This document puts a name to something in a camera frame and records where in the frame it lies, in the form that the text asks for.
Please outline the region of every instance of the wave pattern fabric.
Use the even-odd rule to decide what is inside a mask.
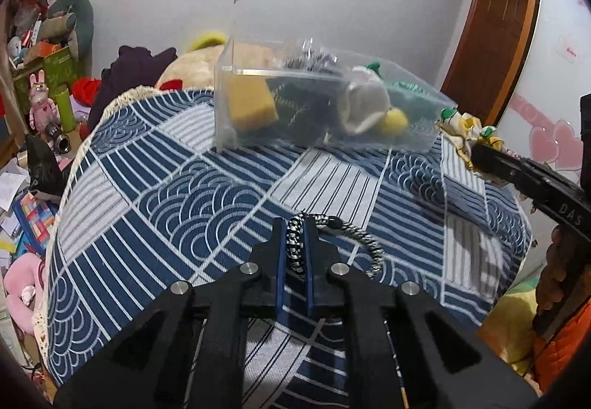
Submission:
[[[136,101],[105,121],[67,188],[48,282],[48,368],[62,384],[172,282],[218,279],[268,239],[274,217],[337,215],[386,251],[384,284],[417,282],[477,327],[531,243],[514,197],[466,172],[453,147],[427,154],[296,146],[213,149],[212,93]],[[327,236],[343,261],[363,248]],[[340,320],[305,315],[287,278],[273,324],[249,326],[247,408],[347,407]]]

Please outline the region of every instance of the wooden door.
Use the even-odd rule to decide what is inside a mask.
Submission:
[[[456,55],[441,89],[469,112],[487,119],[509,71],[528,0],[472,0]]]

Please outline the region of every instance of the pink heart sticker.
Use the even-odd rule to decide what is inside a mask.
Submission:
[[[554,140],[558,142],[556,169],[578,171],[583,166],[583,141],[574,136],[573,127],[565,120],[554,126]]]
[[[531,158],[536,162],[554,162],[559,155],[558,143],[552,134],[541,127],[534,127],[530,132]]]

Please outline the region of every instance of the metal screw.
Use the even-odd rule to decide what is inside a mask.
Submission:
[[[246,275],[256,274],[258,272],[258,264],[256,262],[245,262],[240,266],[240,272]]]
[[[185,281],[173,282],[170,286],[170,291],[177,296],[182,296],[182,294],[188,291],[188,284]]]
[[[400,288],[403,290],[404,294],[408,294],[409,296],[416,296],[421,290],[419,285],[413,281],[403,282]]]
[[[344,262],[335,262],[334,264],[332,264],[332,266],[330,266],[330,270],[333,274],[345,275],[349,272],[349,266],[347,266],[347,264],[345,264]]]

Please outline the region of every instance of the pink plush toy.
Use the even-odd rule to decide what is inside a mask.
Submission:
[[[31,286],[35,287],[35,308],[43,299],[45,287],[45,281],[42,280],[43,266],[45,264],[38,256],[27,252],[11,264],[4,276],[4,289],[8,294],[6,296],[8,313],[15,324],[27,334],[33,334],[33,311],[28,307]]]
[[[39,71],[39,80],[36,79],[35,74],[31,74],[29,80],[31,81],[29,125],[32,129],[36,129],[41,137],[45,138],[45,127],[50,122],[58,122],[57,107],[49,98],[49,89],[45,85],[43,70]]]

